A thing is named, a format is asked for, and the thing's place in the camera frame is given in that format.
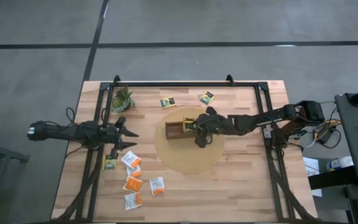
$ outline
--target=succulent plant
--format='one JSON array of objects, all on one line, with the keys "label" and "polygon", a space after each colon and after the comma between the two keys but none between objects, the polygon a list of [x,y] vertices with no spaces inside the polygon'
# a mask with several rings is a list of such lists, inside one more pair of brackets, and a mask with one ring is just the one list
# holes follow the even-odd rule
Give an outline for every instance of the succulent plant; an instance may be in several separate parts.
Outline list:
[{"label": "succulent plant", "polygon": [[133,91],[128,90],[128,86],[121,87],[116,91],[116,96],[111,102],[113,112],[123,112],[130,106],[135,106],[135,101],[131,99]]}]

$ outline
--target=small packet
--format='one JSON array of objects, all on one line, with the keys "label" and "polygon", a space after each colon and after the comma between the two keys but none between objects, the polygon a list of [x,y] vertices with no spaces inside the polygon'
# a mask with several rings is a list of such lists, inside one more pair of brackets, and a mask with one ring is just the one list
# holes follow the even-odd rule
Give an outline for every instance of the small packet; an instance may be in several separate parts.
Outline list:
[{"label": "small packet", "polygon": [[140,165],[137,164],[135,168],[127,166],[127,173],[128,173],[128,176],[130,176],[130,177],[138,177],[138,176],[140,176],[142,174],[140,172]]},{"label": "small packet", "polygon": [[160,101],[162,109],[175,106],[175,100],[173,99],[173,96],[162,98]]},{"label": "small packet", "polygon": [[157,195],[159,193],[165,192],[164,179],[162,177],[156,177],[150,179],[150,188],[152,189],[152,195]]},{"label": "small packet", "polygon": [[127,182],[124,184],[124,190],[133,190],[139,192],[142,187],[143,181],[136,179],[135,177],[127,177]]},{"label": "small packet", "polygon": [[212,93],[205,91],[205,93],[201,96],[200,101],[206,105],[209,105],[214,100],[214,98],[215,96]]},{"label": "small packet", "polygon": [[102,170],[105,169],[115,169],[117,166],[116,164],[116,160],[113,159],[111,156],[109,155],[103,155],[103,166],[102,166]]},{"label": "small packet", "polygon": [[125,195],[125,211],[137,208],[142,205],[142,200],[140,199],[140,192]]},{"label": "small packet", "polygon": [[132,151],[127,152],[127,154],[125,154],[125,156],[121,159],[121,161],[125,163],[125,165],[130,166],[132,168],[135,168],[141,160],[142,159],[137,157]]}]

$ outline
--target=concrete floor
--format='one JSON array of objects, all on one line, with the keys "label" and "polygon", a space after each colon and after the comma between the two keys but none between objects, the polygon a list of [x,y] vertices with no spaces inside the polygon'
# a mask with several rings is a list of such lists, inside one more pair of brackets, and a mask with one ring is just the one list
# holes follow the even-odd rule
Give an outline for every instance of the concrete floor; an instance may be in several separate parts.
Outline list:
[{"label": "concrete floor", "polygon": [[[101,5],[0,0],[0,44],[92,43]],[[100,42],[316,40],[358,40],[358,0],[110,0]],[[67,142],[31,142],[25,135],[40,119],[68,122],[65,108],[76,106],[89,52],[0,50],[0,146],[31,156],[9,169],[0,223],[49,219]],[[90,80],[222,80],[227,74],[284,80],[291,103],[329,101],[358,91],[358,46],[99,49]],[[327,117],[334,107],[323,105]],[[342,140],[332,150],[316,144],[304,156],[348,153]],[[324,206],[328,200],[336,199],[316,199],[319,216],[346,221]]]}]

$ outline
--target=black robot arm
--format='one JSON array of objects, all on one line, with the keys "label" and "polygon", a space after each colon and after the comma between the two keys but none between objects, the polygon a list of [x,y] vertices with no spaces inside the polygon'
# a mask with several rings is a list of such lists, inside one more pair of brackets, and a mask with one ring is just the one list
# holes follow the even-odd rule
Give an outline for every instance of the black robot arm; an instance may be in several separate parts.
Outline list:
[{"label": "black robot arm", "polygon": [[[276,123],[280,121],[290,122],[278,128]],[[322,122],[324,122],[324,114],[320,104],[315,101],[301,101],[295,105],[285,105],[253,116],[228,115],[227,118],[217,114],[216,110],[209,106],[206,113],[199,115],[195,121],[195,143],[199,147],[205,147],[210,143],[206,138],[212,134],[243,136],[266,124],[272,124],[273,136],[277,142],[287,142],[289,136],[302,128],[317,126]]]},{"label": "black robot arm", "polygon": [[27,137],[32,141],[46,139],[78,141],[87,148],[96,148],[100,143],[111,143],[114,144],[111,154],[116,158],[117,151],[136,145],[134,142],[123,142],[122,135],[139,137],[126,129],[125,120],[125,117],[120,117],[114,124],[108,124],[106,127],[95,121],[85,121],[71,126],[59,126],[48,121],[38,121],[30,125]]}]

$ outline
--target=wood plank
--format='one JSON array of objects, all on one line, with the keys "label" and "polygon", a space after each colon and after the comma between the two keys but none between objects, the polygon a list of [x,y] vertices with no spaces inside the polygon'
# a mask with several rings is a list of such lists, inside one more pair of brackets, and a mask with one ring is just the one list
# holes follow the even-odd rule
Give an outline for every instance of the wood plank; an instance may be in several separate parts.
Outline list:
[{"label": "wood plank", "polygon": [[[91,120],[100,82],[84,82],[75,121]],[[288,103],[283,81],[268,81],[274,108]],[[169,169],[154,148],[155,128],[160,120],[179,106],[206,108],[199,97],[206,90],[216,95],[212,102],[219,114],[257,114],[254,89],[251,87],[134,87],[135,108],[111,113],[110,123],[119,116],[127,118],[127,128],[139,138],[126,138],[137,142],[131,151],[140,156],[143,206],[125,211],[122,189],[127,177],[125,165],[117,162],[116,170],[104,170],[99,180],[94,222],[274,222],[276,221],[269,170],[260,129],[245,136],[226,136],[222,157],[200,174],[181,174]],[[176,107],[161,109],[159,99],[174,96]],[[78,147],[70,143],[68,151]],[[107,144],[108,154],[112,145]],[[62,178],[53,208],[52,218],[58,217],[71,203],[80,189],[86,150],[70,155],[64,164]],[[285,150],[290,188],[300,203],[316,216],[313,197],[300,150],[290,146]],[[165,193],[153,197],[149,179],[163,177]]]}]

